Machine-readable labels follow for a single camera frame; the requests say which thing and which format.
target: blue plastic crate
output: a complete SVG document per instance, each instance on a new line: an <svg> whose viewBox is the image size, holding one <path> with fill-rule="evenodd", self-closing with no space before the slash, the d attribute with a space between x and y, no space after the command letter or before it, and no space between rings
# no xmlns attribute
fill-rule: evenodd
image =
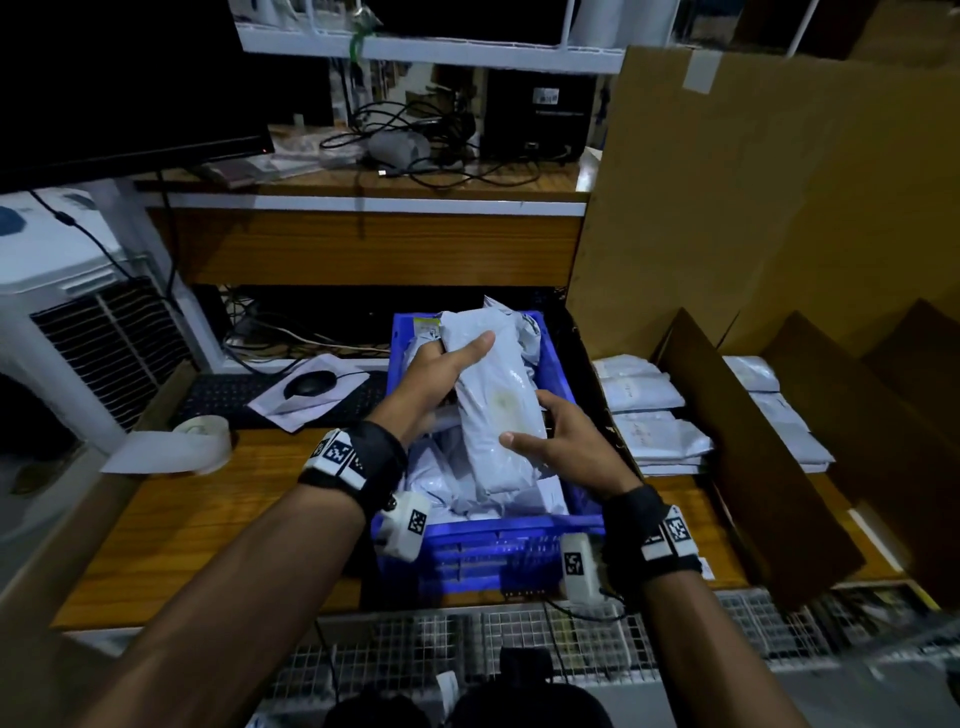
<svg viewBox="0 0 960 728"><path fill-rule="evenodd" d="M525 311L540 325L540 364L536 384L574 401L564 369L538 311ZM414 319L430 313L398 313L390 342L387 393L403 376L403 355L414 338ZM528 516L427 525L420 558L413 564L383 557L380 569L393 594L419 597L499 589L505 592L553 589L563 579L560 537L564 533L603 534L599 503L582 488L563 483L570 516ZM373 521L373 532L379 529Z"/></svg>

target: person's right arm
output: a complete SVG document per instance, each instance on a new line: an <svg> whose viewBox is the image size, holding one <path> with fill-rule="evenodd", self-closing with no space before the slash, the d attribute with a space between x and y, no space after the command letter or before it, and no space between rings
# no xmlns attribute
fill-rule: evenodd
<svg viewBox="0 0 960 728"><path fill-rule="evenodd" d="M646 487L576 404L537 392L554 418L554 438L505 432L500 443L539 460L560 477L601 499ZM682 570L632 584L628 603L643 604L644 624L655 636L660 669L685 717L697 726L808 728L777 678L696 571Z"/></svg>

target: computer monitor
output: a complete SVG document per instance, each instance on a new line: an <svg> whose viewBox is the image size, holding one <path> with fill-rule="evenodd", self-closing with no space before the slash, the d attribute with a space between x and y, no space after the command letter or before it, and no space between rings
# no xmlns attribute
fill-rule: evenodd
<svg viewBox="0 0 960 728"><path fill-rule="evenodd" d="M0 193L273 151L228 0L11 10Z"/></svg>

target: black keyboard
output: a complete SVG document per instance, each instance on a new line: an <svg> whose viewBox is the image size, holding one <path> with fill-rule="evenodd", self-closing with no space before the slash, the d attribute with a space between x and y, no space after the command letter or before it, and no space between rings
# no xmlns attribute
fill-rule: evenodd
<svg viewBox="0 0 960 728"><path fill-rule="evenodd" d="M170 420L176 427L191 417L220 415L227 418L232 429L269 429L276 427L270 420L258 415L247 402L266 392L282 376L255 375L199 375L180 403L177 414ZM342 402L322 417L307 423L306 427L347 427L369 415L387 395L387 373L370 372L363 384L350 392Z"/></svg>

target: black mouse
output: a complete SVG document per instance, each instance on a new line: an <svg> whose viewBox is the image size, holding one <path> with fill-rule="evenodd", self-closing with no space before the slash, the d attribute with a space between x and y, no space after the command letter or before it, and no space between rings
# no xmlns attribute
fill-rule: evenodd
<svg viewBox="0 0 960 728"><path fill-rule="evenodd" d="M326 369L296 376L283 388L283 397L317 397L337 386L337 376Z"/></svg>

